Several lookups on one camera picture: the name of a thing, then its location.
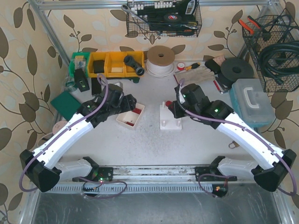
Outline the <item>white peg base plate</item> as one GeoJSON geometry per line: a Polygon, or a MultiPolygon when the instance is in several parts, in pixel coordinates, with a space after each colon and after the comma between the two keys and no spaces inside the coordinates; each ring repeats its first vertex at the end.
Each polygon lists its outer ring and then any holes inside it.
{"type": "Polygon", "coordinates": [[[167,102],[163,101],[160,105],[160,129],[161,130],[181,130],[181,118],[175,119],[172,112],[167,107],[167,102]]]}

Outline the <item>white tray of springs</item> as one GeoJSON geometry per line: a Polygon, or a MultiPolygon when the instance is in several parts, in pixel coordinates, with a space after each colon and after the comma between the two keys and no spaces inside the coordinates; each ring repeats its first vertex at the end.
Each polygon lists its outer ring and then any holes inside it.
{"type": "Polygon", "coordinates": [[[144,108],[144,105],[136,103],[135,109],[119,114],[116,121],[127,129],[135,130],[141,120],[144,108]]]}

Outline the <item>beige work glove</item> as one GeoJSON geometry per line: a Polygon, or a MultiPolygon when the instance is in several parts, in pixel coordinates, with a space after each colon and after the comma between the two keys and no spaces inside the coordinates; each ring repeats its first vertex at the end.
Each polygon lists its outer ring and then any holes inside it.
{"type": "Polygon", "coordinates": [[[175,80],[182,86],[189,84],[200,85],[205,81],[214,81],[215,74],[206,66],[199,66],[185,72],[180,72],[174,75],[175,80]]]}

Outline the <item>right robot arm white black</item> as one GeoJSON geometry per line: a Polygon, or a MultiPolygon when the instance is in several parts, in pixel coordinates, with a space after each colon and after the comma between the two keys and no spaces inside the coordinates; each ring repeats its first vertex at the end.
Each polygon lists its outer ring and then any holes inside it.
{"type": "Polygon", "coordinates": [[[297,183],[291,167],[296,153],[284,150],[263,138],[221,100],[210,101],[199,85],[178,84],[176,99],[168,105],[175,118],[190,117],[219,131],[249,153],[253,160],[233,160],[225,156],[215,159],[218,178],[254,180],[264,190],[297,194],[297,183]]]}

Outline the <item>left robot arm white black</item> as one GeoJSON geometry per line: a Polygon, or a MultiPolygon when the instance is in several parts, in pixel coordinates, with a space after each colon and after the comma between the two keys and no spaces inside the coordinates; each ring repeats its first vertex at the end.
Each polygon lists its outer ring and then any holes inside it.
{"type": "Polygon", "coordinates": [[[81,104],[69,122],[46,143],[34,151],[24,150],[20,154],[23,172],[19,187],[27,176],[35,188],[41,192],[52,189],[59,181],[78,178],[85,182],[103,183],[106,179],[99,172],[99,165],[89,156],[77,161],[61,163],[59,160],[82,136],[105,122],[108,117],[135,109],[137,100],[133,95],[125,95],[115,84],[106,84],[103,92],[93,100],[81,104]]]}

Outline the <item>black ribbed block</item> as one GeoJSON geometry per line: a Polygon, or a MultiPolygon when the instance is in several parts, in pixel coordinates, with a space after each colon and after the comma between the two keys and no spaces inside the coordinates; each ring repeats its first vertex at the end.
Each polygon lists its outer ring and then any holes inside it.
{"type": "Polygon", "coordinates": [[[92,86],[92,88],[91,88],[92,96],[101,94],[102,86],[98,82],[97,78],[91,78],[91,86],[92,86]]]}

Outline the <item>black pipe fitting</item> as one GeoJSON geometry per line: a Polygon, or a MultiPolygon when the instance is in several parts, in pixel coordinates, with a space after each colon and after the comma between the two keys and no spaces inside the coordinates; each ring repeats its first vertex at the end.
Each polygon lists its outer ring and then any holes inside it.
{"type": "Polygon", "coordinates": [[[134,69],[137,76],[142,76],[145,73],[144,68],[140,63],[138,63],[132,56],[125,56],[124,63],[134,69]]]}

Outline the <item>red tape roll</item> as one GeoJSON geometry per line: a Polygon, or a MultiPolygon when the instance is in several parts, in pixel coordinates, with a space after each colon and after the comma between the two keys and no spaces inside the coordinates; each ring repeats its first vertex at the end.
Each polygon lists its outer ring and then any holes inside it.
{"type": "Polygon", "coordinates": [[[178,69],[178,70],[184,70],[184,69],[185,69],[185,64],[184,64],[183,62],[179,62],[179,63],[177,64],[177,69],[178,69]]]}

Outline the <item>yellow storage bin row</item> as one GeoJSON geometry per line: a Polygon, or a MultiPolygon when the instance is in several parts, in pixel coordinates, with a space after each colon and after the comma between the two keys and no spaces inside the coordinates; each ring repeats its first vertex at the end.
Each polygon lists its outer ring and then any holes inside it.
{"type": "Polygon", "coordinates": [[[132,56],[143,68],[144,65],[144,52],[143,51],[109,51],[109,52],[92,52],[89,55],[87,63],[88,77],[96,77],[97,73],[94,72],[95,61],[104,61],[103,69],[106,78],[140,78],[135,70],[124,63],[125,56],[132,56]]]}

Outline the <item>orange black screwdriver right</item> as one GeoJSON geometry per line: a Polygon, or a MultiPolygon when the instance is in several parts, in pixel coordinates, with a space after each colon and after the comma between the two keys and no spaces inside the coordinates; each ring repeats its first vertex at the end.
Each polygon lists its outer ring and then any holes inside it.
{"type": "Polygon", "coordinates": [[[179,72],[182,72],[182,71],[188,71],[188,70],[191,70],[191,69],[195,69],[195,68],[198,68],[199,66],[200,66],[200,63],[193,63],[192,65],[185,66],[184,70],[178,70],[175,73],[179,73],[179,72]]]}

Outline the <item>black green device box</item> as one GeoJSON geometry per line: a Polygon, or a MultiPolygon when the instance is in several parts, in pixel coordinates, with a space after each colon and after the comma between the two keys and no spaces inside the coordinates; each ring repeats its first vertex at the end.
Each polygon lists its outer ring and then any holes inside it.
{"type": "Polygon", "coordinates": [[[74,81],[77,88],[81,91],[88,91],[90,90],[87,77],[82,69],[76,69],[74,71],[74,81]]]}

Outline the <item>black sanding block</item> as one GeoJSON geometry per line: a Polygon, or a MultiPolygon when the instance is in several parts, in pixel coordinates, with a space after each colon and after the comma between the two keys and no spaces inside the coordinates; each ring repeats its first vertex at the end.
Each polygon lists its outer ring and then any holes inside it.
{"type": "Polygon", "coordinates": [[[214,61],[214,59],[207,60],[205,66],[210,69],[214,74],[219,74],[221,72],[220,65],[214,61]]]}

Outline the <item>glass jar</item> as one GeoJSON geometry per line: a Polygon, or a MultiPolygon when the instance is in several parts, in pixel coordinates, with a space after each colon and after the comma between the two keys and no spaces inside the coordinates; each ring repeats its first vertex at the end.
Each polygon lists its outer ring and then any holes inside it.
{"type": "Polygon", "coordinates": [[[74,92],[77,90],[77,86],[76,83],[74,81],[74,78],[68,76],[65,79],[65,87],[64,87],[65,91],[67,92],[74,92]]]}

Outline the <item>green storage bin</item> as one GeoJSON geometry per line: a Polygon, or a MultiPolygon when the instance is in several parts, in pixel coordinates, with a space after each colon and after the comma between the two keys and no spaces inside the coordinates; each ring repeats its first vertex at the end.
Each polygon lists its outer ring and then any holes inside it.
{"type": "Polygon", "coordinates": [[[70,77],[74,77],[74,72],[77,69],[82,69],[83,72],[85,73],[85,76],[88,77],[87,65],[88,65],[89,56],[90,56],[89,52],[74,52],[72,54],[70,65],[69,65],[70,77]]]}

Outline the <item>black filament spool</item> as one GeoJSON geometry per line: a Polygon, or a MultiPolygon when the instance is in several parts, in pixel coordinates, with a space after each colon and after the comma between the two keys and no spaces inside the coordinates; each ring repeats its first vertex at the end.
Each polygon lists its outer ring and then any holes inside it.
{"type": "Polygon", "coordinates": [[[248,79],[254,77],[252,66],[240,58],[228,58],[220,66],[218,81],[220,84],[231,88],[238,79],[248,79]]]}

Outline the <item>teal clear toolbox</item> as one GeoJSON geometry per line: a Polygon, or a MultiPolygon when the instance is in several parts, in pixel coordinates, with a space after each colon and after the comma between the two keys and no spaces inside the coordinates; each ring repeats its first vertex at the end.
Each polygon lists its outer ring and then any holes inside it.
{"type": "Polygon", "coordinates": [[[238,79],[229,96],[234,111],[250,127],[260,128],[275,120],[270,100],[258,79],[238,79]]]}

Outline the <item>red handled hex key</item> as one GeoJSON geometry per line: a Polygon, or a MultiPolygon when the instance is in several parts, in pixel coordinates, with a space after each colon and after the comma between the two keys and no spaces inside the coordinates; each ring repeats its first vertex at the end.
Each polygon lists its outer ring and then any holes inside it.
{"type": "Polygon", "coordinates": [[[216,89],[218,90],[218,92],[219,92],[220,94],[228,93],[229,90],[230,90],[230,88],[224,86],[224,85],[220,82],[220,80],[219,80],[218,77],[215,78],[215,80],[213,81],[213,83],[214,83],[216,89]]]}

